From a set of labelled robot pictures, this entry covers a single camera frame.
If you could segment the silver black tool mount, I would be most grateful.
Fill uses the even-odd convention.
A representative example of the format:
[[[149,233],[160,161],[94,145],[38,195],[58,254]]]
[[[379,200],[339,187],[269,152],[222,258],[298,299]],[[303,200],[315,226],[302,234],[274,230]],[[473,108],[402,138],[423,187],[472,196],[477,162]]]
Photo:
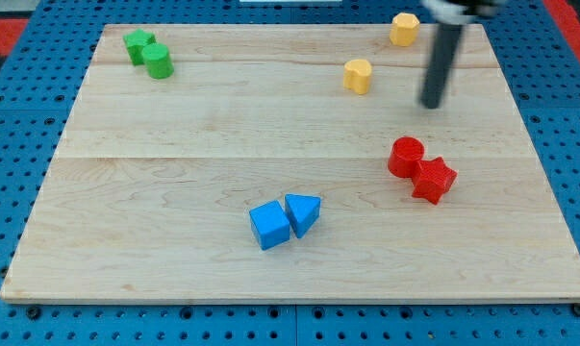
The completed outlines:
[[[421,0],[433,18],[444,24],[468,24],[496,16],[506,0]]]

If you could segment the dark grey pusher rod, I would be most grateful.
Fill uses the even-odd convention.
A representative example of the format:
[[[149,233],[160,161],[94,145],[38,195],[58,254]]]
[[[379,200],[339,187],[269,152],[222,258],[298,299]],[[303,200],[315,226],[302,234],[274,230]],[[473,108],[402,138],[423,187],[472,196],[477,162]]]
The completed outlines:
[[[463,30],[463,25],[437,25],[419,97],[421,105],[426,109],[436,109],[441,104]]]

